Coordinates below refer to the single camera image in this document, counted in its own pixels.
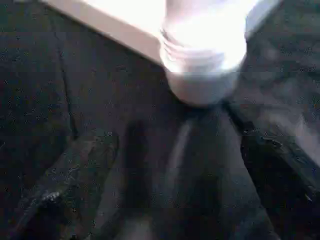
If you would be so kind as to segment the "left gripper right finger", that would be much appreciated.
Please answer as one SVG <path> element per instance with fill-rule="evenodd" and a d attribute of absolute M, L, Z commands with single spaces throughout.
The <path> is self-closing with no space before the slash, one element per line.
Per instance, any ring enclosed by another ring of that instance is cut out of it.
<path fill-rule="evenodd" d="M 320 166 L 291 138 L 245 131 L 245 166 L 282 240 L 320 238 Z"/>

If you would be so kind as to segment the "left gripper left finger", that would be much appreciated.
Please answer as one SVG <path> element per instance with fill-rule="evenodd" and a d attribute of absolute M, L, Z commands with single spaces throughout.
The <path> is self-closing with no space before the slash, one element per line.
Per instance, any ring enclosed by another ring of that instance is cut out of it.
<path fill-rule="evenodd" d="M 1 239 L 87 239 L 118 147 L 117 136 L 82 136 L 30 189 L 14 184 L 13 167 L 2 164 Z"/>

